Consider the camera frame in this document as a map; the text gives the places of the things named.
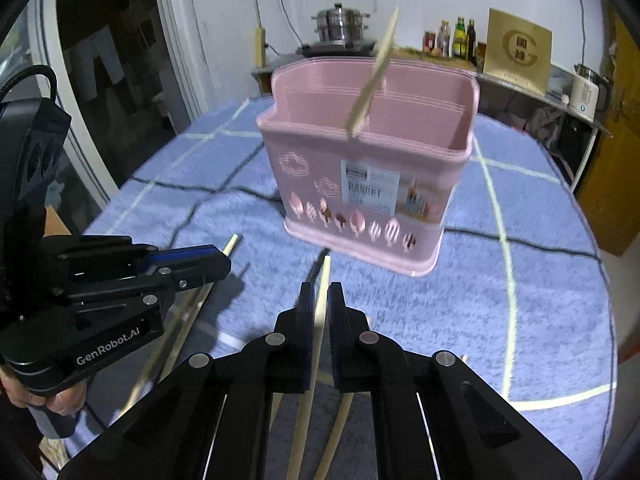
power cord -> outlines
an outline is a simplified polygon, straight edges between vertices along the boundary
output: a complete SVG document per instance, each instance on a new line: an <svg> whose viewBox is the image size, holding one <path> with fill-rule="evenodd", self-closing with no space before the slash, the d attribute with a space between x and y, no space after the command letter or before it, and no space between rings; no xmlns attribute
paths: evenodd
<svg viewBox="0 0 640 480"><path fill-rule="evenodd" d="M289 23L289 27L291 28L293 33L296 35L296 38L298 38L298 41L300 42L300 45L303 46L304 43L300 39L300 35L298 34L298 32L294 28L293 24L291 23L291 19L289 18L289 13L287 12L287 8L284 6L284 1L283 0L280 0L280 5L282 6L282 10L284 11L284 15L285 15L285 17L287 19L287 23Z"/></svg>
<svg viewBox="0 0 640 480"><path fill-rule="evenodd" d="M582 0L580 0L580 16L582 18L582 62L581 64L584 65L584 49L587 44L587 34L584 30L584 4Z"/></svg>

floor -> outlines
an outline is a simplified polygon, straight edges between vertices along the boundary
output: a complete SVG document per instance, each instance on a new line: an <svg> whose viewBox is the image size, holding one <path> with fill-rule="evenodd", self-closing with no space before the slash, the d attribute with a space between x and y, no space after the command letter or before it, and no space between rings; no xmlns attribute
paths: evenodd
<svg viewBox="0 0 640 480"><path fill-rule="evenodd" d="M640 236L620 257L602 253L610 280L618 347L625 345L633 327L640 323ZM613 426L599 472L629 436L640 417L640 354L618 367L618 389Z"/></svg>

yellow door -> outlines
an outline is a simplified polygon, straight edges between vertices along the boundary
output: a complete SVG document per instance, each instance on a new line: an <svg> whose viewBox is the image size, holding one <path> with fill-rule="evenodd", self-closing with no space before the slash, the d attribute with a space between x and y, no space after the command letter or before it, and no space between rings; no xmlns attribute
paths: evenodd
<svg viewBox="0 0 640 480"><path fill-rule="evenodd" d="M598 246L620 256L640 231L640 50L616 17L613 98L596 155L580 187Z"/></svg>

metal screw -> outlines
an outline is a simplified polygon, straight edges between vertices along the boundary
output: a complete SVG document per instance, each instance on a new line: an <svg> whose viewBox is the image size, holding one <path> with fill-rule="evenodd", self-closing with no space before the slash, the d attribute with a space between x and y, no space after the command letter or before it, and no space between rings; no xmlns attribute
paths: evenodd
<svg viewBox="0 0 640 480"><path fill-rule="evenodd" d="M202 368L209 364L209 356L206 354L195 354L189 358L191 368Z"/></svg>
<svg viewBox="0 0 640 480"><path fill-rule="evenodd" d="M456 356L445 350L436 354L436 361L442 366L451 366L456 362Z"/></svg>
<svg viewBox="0 0 640 480"><path fill-rule="evenodd" d="M280 346L285 341L285 337L280 332L271 332L267 334L267 337L264 338L267 345L270 346Z"/></svg>
<svg viewBox="0 0 640 480"><path fill-rule="evenodd" d="M380 336L375 332L371 332L367 330L360 334L360 341L362 341L365 345L373 345L380 341Z"/></svg>

